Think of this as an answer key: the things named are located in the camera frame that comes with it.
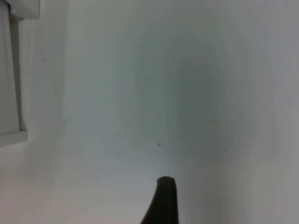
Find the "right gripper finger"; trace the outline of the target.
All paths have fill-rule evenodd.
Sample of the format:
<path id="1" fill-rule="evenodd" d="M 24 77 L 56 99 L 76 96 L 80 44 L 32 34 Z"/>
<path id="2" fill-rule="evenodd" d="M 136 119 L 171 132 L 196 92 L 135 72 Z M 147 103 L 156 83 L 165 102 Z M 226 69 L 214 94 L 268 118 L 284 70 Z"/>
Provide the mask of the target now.
<path id="1" fill-rule="evenodd" d="M 178 224 L 178 197 L 175 179 L 162 176 L 157 179 L 157 187 L 142 224 Z"/>

